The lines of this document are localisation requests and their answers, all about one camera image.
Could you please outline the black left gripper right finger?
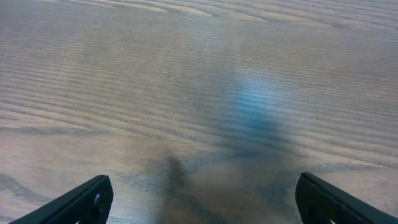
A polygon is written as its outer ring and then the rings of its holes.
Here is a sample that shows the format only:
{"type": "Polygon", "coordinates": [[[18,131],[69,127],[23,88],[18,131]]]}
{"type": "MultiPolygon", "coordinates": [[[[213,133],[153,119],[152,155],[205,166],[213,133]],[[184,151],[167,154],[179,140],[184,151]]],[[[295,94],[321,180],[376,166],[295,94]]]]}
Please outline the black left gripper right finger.
{"type": "Polygon", "coordinates": [[[295,202],[303,224],[397,224],[396,217],[309,172],[300,175],[295,202]]]}

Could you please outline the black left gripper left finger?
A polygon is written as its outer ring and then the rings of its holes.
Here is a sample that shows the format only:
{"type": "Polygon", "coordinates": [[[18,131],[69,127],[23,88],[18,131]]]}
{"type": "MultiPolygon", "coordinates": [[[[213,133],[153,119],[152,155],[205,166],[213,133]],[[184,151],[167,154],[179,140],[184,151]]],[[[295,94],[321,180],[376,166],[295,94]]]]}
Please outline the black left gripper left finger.
{"type": "Polygon", "coordinates": [[[106,224],[113,202],[107,175],[97,175],[10,224],[106,224]]]}

